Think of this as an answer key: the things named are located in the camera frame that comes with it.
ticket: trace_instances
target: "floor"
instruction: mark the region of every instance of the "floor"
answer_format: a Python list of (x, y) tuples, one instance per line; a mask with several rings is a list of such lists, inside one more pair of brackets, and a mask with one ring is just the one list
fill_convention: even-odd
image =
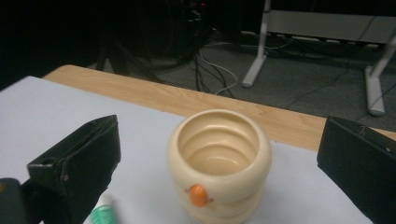
[[(156, 74), (172, 86), (218, 93), (323, 118), (336, 116), (396, 132), (395, 57), (381, 76), (385, 116), (373, 117), (366, 107), (363, 71), (367, 65), (377, 62), (383, 48), (285, 36), (270, 37), (267, 47), (267, 60), (249, 89), (242, 87), (240, 82), (256, 57), (254, 41), (253, 44), (236, 46), (212, 36), (190, 63)], [(171, 62), (154, 60), (150, 66), (163, 63)], [(108, 63), (105, 70), (112, 72)], [(133, 67), (131, 70), (131, 76), (147, 79)], [(222, 91), (225, 86), (231, 88)]]

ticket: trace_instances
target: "cream ceramic pot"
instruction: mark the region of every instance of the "cream ceramic pot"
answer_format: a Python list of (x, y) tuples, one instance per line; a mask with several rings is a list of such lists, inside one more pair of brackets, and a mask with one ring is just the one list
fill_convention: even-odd
[(257, 208), (272, 162), (262, 128), (240, 113), (214, 109), (174, 130), (167, 154), (177, 194), (201, 223), (242, 223)]

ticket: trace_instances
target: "white table surface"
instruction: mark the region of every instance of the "white table surface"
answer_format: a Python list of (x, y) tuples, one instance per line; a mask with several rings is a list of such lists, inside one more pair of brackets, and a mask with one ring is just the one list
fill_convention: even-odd
[[(121, 162), (106, 193), (115, 199), (120, 223), (194, 223), (177, 200), (165, 158), (167, 140), (184, 118), (40, 78), (0, 92), (0, 178), (23, 183), (27, 163), (84, 123), (113, 114)], [(272, 146), (264, 197), (246, 223), (372, 223), (317, 167), (316, 152)]]

